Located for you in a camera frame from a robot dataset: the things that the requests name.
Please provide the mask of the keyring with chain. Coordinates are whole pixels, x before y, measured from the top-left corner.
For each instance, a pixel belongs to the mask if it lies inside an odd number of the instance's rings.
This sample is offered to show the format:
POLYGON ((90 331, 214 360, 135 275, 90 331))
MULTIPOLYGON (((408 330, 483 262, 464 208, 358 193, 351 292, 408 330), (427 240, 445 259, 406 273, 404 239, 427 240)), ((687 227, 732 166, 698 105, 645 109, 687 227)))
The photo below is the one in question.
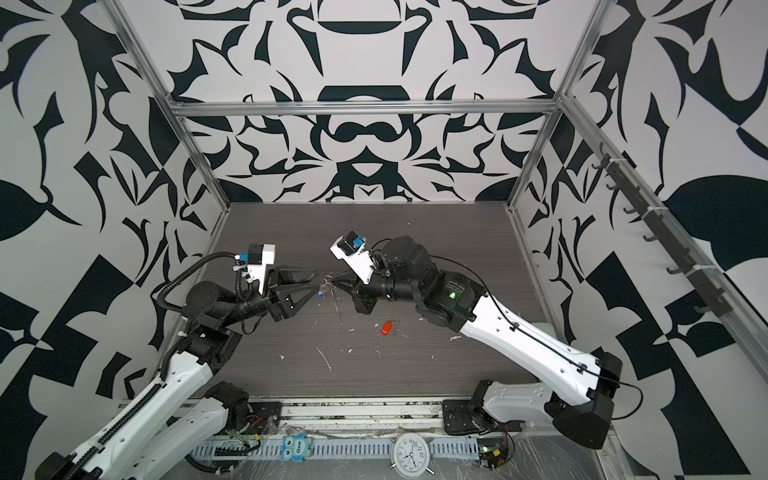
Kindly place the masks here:
POLYGON ((337 288, 333 284, 333 280, 334 278, 331 274, 326 274, 324 276, 322 293, 324 294, 324 297, 326 299, 330 299, 332 301, 339 323, 342 324, 343 320, 342 320, 342 311, 341 311, 341 301, 337 293, 337 288))

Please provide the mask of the red capped key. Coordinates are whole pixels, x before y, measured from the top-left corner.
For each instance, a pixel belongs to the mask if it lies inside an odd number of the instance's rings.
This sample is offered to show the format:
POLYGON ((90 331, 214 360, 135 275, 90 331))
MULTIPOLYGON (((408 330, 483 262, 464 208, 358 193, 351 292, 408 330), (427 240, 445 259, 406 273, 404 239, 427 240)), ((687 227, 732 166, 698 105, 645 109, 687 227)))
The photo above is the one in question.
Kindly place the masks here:
POLYGON ((392 329, 393 329, 393 326, 394 326, 394 324, 391 321, 385 322, 383 327, 382 327, 382 329, 380 330, 380 335, 382 337, 389 336, 391 331, 392 331, 392 329))

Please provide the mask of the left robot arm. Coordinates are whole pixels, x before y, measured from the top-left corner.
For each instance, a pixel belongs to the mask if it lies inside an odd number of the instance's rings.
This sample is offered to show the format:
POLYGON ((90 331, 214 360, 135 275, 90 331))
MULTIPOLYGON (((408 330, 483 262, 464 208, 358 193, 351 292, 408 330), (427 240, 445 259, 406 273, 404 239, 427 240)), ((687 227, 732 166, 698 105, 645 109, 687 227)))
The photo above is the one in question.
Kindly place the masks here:
POLYGON ((249 396, 229 382, 211 387, 185 415, 174 415, 232 357, 242 338, 233 325, 295 316, 319 290, 314 275, 312 269, 270 267, 250 294, 211 281, 194 285, 181 308, 192 329, 166 353, 152 381, 70 454, 50 454, 35 478, 159 479, 209 437, 245 428, 249 396))

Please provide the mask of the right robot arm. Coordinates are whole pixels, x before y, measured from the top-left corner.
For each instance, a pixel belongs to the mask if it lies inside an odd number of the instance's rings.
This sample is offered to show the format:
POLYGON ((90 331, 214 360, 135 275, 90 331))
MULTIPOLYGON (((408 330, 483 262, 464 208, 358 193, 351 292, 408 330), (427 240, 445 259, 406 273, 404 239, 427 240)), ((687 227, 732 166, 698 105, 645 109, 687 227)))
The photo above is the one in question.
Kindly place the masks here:
POLYGON ((617 356, 582 352, 540 330, 505 307, 470 268, 439 268, 409 236, 377 249, 349 232, 330 251, 348 267, 331 283, 350 295, 357 312, 369 315, 381 300, 411 302, 429 323, 494 349, 536 377, 518 387, 480 382, 469 403, 479 421, 489 428, 550 425, 582 447, 603 448, 618 420, 614 397, 625 385, 617 356))

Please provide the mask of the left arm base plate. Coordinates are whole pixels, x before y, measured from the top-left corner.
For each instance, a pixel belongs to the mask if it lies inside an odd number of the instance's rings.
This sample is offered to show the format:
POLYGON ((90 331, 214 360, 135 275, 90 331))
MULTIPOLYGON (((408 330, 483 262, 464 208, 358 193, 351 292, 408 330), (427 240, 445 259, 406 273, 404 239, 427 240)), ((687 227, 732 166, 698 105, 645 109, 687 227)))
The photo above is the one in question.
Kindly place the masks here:
POLYGON ((273 434, 280 427, 282 407, 280 401, 250 402, 240 433, 246 436, 273 434))

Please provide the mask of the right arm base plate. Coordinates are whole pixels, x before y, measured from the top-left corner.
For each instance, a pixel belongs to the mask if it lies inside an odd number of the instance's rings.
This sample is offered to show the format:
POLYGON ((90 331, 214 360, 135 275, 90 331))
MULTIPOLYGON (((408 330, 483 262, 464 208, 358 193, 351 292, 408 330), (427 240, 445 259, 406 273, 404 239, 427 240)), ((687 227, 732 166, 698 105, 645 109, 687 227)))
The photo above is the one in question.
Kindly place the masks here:
POLYGON ((441 402, 443 430, 449 436, 482 435, 492 431, 493 423, 480 404, 473 400, 441 402))

